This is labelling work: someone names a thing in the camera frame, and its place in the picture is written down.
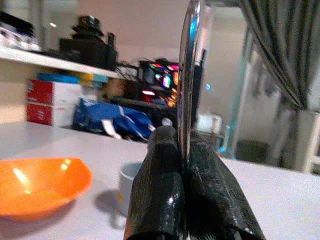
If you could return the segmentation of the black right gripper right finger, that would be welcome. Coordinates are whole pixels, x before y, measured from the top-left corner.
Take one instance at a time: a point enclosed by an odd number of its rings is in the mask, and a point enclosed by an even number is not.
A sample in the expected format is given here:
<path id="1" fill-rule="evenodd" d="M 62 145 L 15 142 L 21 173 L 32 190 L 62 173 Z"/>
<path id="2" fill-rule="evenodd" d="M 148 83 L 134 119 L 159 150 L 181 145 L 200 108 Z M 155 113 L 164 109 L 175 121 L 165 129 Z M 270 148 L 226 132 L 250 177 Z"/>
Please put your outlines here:
<path id="1" fill-rule="evenodd" d="M 201 136 L 190 141 L 187 225 L 192 240 L 264 240 L 237 179 Z"/>

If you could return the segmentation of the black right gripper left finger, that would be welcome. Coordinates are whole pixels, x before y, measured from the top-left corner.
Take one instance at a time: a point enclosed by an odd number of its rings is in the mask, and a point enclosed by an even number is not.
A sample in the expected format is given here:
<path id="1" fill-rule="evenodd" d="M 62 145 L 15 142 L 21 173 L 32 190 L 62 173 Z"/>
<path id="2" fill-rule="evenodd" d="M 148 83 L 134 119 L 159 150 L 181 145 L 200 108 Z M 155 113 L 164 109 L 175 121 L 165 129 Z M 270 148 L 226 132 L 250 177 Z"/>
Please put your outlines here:
<path id="1" fill-rule="evenodd" d="M 179 240 L 185 213 L 184 180 L 177 132 L 152 132 L 147 153 L 134 177 L 125 224 L 126 240 Z"/>

